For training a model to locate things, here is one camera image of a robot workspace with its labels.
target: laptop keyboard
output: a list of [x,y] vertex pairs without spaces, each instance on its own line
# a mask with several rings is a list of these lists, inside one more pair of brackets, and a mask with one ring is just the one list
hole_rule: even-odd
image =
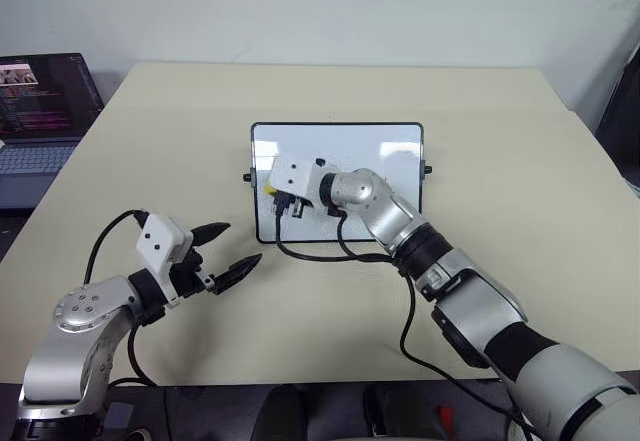
[[0,174],[57,173],[75,146],[14,147],[0,151]]

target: whiteboard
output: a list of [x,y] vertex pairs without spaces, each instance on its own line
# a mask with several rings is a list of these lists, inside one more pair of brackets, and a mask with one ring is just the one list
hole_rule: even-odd
[[[369,168],[377,172],[418,210],[424,178],[423,129],[420,123],[255,123],[251,127],[256,237],[275,242],[273,197],[265,191],[279,153],[322,158],[341,171]],[[338,218],[327,209],[305,207],[301,219],[282,217],[281,238],[288,242],[337,241]],[[344,224],[349,241],[373,238],[357,217]]]

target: white wall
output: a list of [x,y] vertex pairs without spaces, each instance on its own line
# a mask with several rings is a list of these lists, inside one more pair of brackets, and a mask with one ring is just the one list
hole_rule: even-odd
[[0,0],[0,54],[80,51],[105,99],[136,60],[538,66],[590,127],[640,0]]

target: table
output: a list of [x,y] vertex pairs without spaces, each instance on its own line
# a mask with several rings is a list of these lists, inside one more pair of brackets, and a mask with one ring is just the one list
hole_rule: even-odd
[[[201,250],[208,272],[263,253],[224,295],[189,298],[140,330],[139,361],[159,383],[433,377],[399,353],[408,295],[393,268],[305,263],[258,243],[241,179],[256,121],[422,123],[432,223],[517,294],[534,328],[612,369],[640,367],[638,201],[539,72],[141,63],[0,264],[0,382],[22,380],[95,238],[137,207],[187,226],[230,222]],[[114,230],[95,280],[139,269],[137,236],[132,222]],[[491,374],[465,366],[418,305],[411,351],[456,376]],[[124,344],[112,378],[131,374]]]

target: laptop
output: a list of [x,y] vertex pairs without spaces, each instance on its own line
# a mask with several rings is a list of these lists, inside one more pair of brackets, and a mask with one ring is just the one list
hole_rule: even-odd
[[79,53],[0,57],[0,210],[35,208],[103,108]]

